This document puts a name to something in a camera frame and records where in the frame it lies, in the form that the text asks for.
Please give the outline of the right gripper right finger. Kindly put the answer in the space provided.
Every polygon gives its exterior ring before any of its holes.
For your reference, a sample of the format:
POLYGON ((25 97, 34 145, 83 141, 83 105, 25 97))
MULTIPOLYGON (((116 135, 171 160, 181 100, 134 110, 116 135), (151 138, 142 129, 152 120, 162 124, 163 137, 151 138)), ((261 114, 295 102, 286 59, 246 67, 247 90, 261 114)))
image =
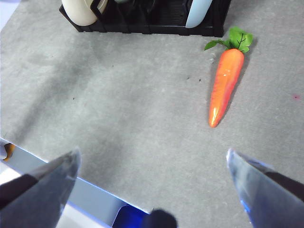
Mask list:
POLYGON ((302 228, 304 185, 271 166, 229 149, 227 166, 239 201, 255 228, 302 228))

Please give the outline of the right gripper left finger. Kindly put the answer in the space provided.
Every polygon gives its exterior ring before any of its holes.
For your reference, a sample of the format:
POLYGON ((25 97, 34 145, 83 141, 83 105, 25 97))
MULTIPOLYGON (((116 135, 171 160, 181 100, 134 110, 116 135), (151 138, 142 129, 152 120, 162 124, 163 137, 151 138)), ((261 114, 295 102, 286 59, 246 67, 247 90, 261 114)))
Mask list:
POLYGON ((74 188, 79 148, 0 186, 2 228, 54 228, 74 188))

